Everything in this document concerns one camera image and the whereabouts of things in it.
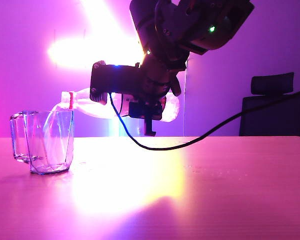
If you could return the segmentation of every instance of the clear glass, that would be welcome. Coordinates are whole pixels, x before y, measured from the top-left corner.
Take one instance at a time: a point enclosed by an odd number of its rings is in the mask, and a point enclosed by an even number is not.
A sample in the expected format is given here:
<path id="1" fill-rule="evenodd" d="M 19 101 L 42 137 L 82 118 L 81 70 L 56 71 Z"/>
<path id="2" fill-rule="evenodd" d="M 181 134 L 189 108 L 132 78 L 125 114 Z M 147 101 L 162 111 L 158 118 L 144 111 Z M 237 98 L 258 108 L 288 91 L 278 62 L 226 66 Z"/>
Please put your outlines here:
<path id="1" fill-rule="evenodd" d="M 13 156 L 44 175 L 67 171 L 73 159 L 73 111 L 22 111 L 10 117 Z"/>

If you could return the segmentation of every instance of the table surface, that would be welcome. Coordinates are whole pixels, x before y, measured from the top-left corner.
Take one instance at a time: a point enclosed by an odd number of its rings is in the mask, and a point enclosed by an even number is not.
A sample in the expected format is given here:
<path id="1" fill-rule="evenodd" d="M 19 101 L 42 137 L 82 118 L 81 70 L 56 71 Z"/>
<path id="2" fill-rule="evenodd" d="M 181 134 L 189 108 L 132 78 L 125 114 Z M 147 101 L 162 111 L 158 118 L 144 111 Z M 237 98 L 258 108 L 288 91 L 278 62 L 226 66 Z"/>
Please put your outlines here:
<path id="1" fill-rule="evenodd" d="M 29 239 L 300 239 L 300 137 L 75 138 L 43 176 L 0 138 L 0 240 Z"/>

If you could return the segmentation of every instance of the green led light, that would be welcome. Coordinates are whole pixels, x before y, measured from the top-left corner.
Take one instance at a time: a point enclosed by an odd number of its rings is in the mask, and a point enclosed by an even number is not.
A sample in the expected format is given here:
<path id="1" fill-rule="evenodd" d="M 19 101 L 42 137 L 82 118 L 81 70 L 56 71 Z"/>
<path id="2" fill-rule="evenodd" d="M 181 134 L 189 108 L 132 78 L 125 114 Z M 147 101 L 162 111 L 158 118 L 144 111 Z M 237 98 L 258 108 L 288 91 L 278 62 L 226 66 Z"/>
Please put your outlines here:
<path id="1" fill-rule="evenodd" d="M 216 30 L 216 27 L 215 27 L 215 26 L 211 26 L 211 27 L 209 28 L 209 32 L 210 32 L 210 33 L 213 33 L 215 30 Z"/>

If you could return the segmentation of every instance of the wall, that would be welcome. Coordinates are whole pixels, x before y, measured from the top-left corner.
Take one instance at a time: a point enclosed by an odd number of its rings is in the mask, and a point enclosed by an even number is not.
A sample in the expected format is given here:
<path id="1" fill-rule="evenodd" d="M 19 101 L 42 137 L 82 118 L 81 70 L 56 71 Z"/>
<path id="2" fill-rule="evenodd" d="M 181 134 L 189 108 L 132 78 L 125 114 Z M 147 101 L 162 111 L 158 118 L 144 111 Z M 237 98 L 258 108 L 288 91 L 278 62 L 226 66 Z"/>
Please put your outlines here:
<path id="1" fill-rule="evenodd" d="M 135 39 L 130 1 L 105 2 L 118 29 Z M 300 90 L 300 0 L 251 2 L 255 10 L 228 44 L 203 56 L 190 55 L 185 112 L 181 111 L 175 122 L 155 122 L 158 135 L 200 135 L 239 112 L 242 98 L 251 95 L 252 76 L 295 72 L 294 88 Z M 64 38 L 86 40 L 93 34 L 96 39 L 110 41 L 105 36 L 116 31 L 106 26 L 109 21 L 107 15 L 99 20 L 91 18 L 80 0 L 0 0 L 0 137 L 10 136 L 11 114 L 23 109 L 50 110 L 60 101 L 61 91 L 89 87 L 90 63 L 67 68 L 52 61 L 48 49 Z M 97 51 L 91 61 L 129 49 L 120 37 L 112 37 L 111 43 L 109 49 L 103 47 L 105 55 L 98 55 Z M 184 75 L 179 77 L 183 85 Z M 138 135 L 142 121 L 126 122 L 132 133 Z M 77 111 L 75 124 L 77 137 L 122 134 L 118 121 L 96 119 Z M 236 136 L 238 132 L 239 120 L 215 134 Z"/>

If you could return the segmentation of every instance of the office chair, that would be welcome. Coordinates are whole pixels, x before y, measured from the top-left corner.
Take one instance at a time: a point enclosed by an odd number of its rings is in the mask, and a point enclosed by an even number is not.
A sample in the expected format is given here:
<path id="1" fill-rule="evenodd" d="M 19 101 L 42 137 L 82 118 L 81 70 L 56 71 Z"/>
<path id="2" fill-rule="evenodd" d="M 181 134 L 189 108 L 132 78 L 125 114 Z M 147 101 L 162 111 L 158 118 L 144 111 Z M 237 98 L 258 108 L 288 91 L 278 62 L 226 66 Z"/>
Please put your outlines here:
<path id="1" fill-rule="evenodd" d="M 285 98 L 293 91 L 294 73 L 254 76 L 251 93 L 244 97 L 242 110 Z M 247 113 L 241 117 L 239 136 L 300 136 L 300 96 Z"/>

